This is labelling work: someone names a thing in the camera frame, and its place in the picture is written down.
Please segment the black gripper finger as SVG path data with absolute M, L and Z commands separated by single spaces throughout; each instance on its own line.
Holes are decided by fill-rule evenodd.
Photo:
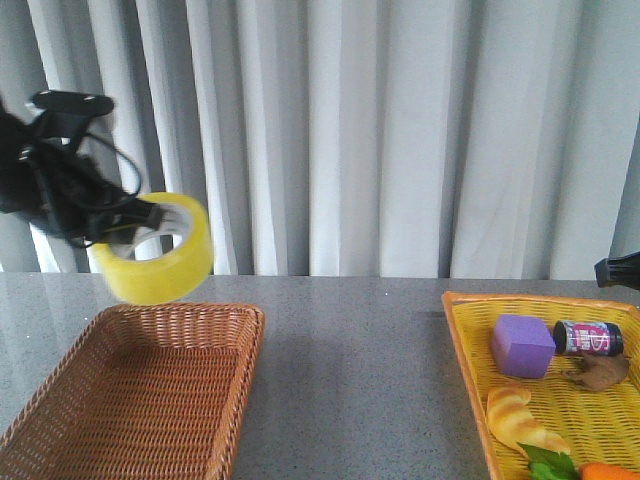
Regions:
M 604 258 L 594 265 L 596 283 L 600 288 L 623 286 L 640 289 L 640 253 Z
M 136 228 L 158 230 L 164 218 L 164 209 L 158 203 L 135 200 L 130 206 L 130 223 Z
M 134 236 L 134 224 L 92 222 L 88 227 L 87 241 L 90 244 L 127 245 L 133 242 Z

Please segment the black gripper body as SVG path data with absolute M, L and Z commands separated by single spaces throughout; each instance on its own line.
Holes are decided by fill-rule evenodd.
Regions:
M 31 122 L 1 110 L 1 211 L 71 245 L 93 245 L 92 222 L 130 223 L 133 196 L 104 178 L 81 144 L 38 139 Z

